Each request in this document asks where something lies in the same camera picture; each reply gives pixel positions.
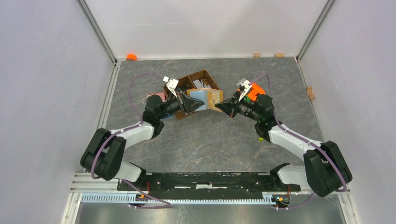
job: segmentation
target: white backdrop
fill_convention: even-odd
[[[86,0],[117,58],[296,56],[326,0]]]
[[[111,68],[76,1],[0,1],[1,224],[60,222]]]
[[[394,223],[396,1],[334,3],[302,59],[326,140],[338,143],[362,224]]]

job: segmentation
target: brown box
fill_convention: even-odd
[[[212,89],[220,90],[207,70],[197,71],[195,73],[192,73],[191,75],[187,75],[184,76],[183,78],[180,78],[176,88],[180,88],[183,85],[186,85],[188,89],[196,89],[197,87],[194,85],[194,83],[192,83],[195,80],[202,80],[206,85],[210,85]],[[165,97],[168,99],[169,96],[171,95],[171,92],[166,87],[166,85],[164,85],[163,88],[165,90]],[[177,119],[183,119],[187,115],[179,111],[176,112],[175,116]]]

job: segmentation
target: wooden block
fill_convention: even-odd
[[[284,57],[284,53],[276,53],[275,57]]]
[[[308,99],[313,100],[315,96],[312,93],[312,86],[307,87],[307,94],[308,94]]]

